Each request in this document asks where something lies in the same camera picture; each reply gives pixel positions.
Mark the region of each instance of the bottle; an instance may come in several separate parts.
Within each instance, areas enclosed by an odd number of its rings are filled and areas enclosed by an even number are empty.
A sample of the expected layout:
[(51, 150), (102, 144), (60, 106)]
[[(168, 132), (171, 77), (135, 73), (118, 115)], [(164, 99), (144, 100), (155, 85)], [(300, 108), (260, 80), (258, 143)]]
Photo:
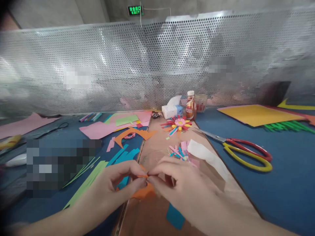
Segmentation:
[(195, 92), (187, 92), (187, 104), (186, 104), (186, 118), (187, 120), (195, 120), (197, 115), (196, 102), (195, 102)]

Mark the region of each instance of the bottle cap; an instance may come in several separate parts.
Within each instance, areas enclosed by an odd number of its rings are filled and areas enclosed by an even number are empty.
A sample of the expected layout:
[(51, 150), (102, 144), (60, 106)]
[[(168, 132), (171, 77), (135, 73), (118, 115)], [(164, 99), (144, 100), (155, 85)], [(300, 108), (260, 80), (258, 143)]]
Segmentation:
[(195, 91), (193, 91), (193, 90), (187, 92), (188, 96), (193, 96), (194, 94), (195, 94)]

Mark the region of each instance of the tissue box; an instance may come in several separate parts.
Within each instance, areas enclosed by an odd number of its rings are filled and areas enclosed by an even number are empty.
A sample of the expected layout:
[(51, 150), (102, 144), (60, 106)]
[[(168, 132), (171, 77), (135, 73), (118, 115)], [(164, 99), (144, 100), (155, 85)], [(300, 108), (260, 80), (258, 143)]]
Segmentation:
[(165, 119), (170, 119), (176, 115), (183, 115), (183, 107), (180, 105), (162, 106), (162, 112)]

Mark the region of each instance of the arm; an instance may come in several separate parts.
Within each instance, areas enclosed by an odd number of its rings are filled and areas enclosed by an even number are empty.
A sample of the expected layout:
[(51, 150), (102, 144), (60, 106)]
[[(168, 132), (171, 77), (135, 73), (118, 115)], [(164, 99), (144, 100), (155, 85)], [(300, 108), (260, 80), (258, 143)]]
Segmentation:
[[(165, 181), (157, 175), (165, 174)], [(227, 200), (213, 182), (188, 162), (164, 157), (148, 181), (200, 231), (207, 235), (295, 235), (252, 217)]]
[[(109, 166), (103, 170), (74, 206), (25, 226), (17, 230), (15, 235), (84, 235), (101, 224), (140, 188), (146, 186), (144, 178), (136, 178), (140, 175), (146, 175), (146, 173), (141, 170), (136, 161)], [(116, 185), (126, 176), (136, 179), (116, 192)]]

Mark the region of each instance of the hand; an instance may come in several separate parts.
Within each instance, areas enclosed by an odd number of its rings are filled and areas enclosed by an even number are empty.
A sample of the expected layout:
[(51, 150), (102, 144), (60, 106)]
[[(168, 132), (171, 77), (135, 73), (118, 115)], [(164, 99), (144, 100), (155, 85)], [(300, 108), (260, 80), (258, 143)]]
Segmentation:
[[(126, 161), (106, 167), (95, 179), (88, 190), (69, 210), (72, 215), (82, 215), (83, 222), (76, 222), (87, 233), (102, 223), (112, 212), (132, 197), (140, 188), (146, 187), (146, 175), (136, 161)], [(131, 176), (134, 180), (119, 191), (116, 186), (124, 177)]]
[[(156, 176), (160, 173), (165, 174), (166, 182)], [(190, 163), (170, 157), (163, 157), (148, 175), (148, 181), (192, 225), (203, 233), (214, 233), (209, 232), (209, 225), (215, 225), (216, 218), (226, 210), (219, 197), (223, 193), (207, 176)]]

